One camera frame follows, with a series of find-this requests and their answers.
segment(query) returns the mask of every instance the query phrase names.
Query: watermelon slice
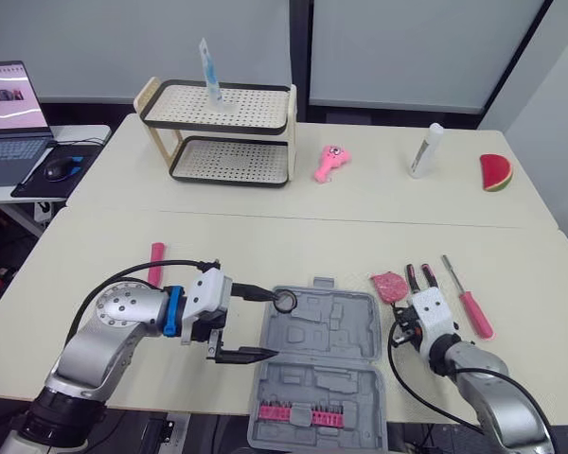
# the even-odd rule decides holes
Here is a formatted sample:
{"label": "watermelon slice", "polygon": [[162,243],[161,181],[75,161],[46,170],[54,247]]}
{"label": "watermelon slice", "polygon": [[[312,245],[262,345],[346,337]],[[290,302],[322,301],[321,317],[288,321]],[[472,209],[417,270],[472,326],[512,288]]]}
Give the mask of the watermelon slice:
{"label": "watermelon slice", "polygon": [[506,157],[498,154],[483,154],[480,156],[480,163],[485,191],[500,191],[511,181],[513,167]]}

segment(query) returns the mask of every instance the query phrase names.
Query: open toolbox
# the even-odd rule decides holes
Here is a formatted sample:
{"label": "open toolbox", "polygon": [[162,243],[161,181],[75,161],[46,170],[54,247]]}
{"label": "open toolbox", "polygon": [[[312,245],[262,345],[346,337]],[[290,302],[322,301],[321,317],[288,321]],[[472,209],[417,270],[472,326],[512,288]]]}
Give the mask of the open toolbox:
{"label": "open toolbox", "polygon": [[387,450],[384,386],[370,361],[382,352],[379,310],[368,293],[280,287],[297,299],[288,314],[267,306],[260,344],[279,354],[257,367],[248,443],[260,449]]}
{"label": "open toolbox", "polygon": [[[151,78],[134,99],[141,121],[175,180],[281,186],[293,178],[296,88],[222,83],[226,109],[205,83]],[[169,130],[169,150],[158,130]]]}

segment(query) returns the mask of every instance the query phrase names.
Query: computer mouse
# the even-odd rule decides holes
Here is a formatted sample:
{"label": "computer mouse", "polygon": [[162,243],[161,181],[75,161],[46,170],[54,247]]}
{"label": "computer mouse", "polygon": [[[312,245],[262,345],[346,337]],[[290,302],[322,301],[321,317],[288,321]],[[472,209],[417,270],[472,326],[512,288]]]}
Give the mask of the computer mouse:
{"label": "computer mouse", "polygon": [[81,156],[65,156],[53,159],[46,163],[44,176],[50,182],[62,182],[80,171],[81,161]]}

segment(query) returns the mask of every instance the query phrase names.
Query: perforated tray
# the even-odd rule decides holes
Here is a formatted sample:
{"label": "perforated tray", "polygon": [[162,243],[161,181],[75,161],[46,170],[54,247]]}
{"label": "perforated tray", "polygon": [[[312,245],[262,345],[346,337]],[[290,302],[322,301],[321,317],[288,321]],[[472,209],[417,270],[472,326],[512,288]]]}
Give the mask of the perforated tray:
{"label": "perforated tray", "polygon": [[[297,297],[292,313],[266,309],[261,346],[279,354],[257,368],[248,443],[292,452],[386,452],[384,387],[369,362],[382,350],[379,310],[371,295],[336,290],[332,279],[315,278],[313,284],[285,287]],[[297,424],[292,417],[291,422],[261,420],[261,402],[291,405],[291,414],[311,406],[341,407],[344,426]]]}
{"label": "perforated tray", "polygon": [[281,186],[288,181],[285,142],[188,137],[170,166],[175,180]]}
{"label": "perforated tray", "polygon": [[278,85],[221,83],[223,101],[233,109],[211,108],[206,84],[163,82],[141,112],[154,128],[278,135],[286,130],[290,89]]}

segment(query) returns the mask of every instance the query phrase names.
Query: mouse pad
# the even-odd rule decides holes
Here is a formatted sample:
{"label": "mouse pad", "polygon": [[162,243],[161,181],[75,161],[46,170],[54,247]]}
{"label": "mouse pad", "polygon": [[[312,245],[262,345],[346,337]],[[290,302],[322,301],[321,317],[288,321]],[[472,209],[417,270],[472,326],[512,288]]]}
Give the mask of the mouse pad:
{"label": "mouse pad", "polygon": [[[78,185],[88,168],[103,149],[99,145],[62,145],[55,147],[31,173],[29,178],[10,193],[12,197],[54,197],[66,199]],[[81,158],[80,171],[59,182],[50,182],[44,176],[46,164],[63,157]]]}

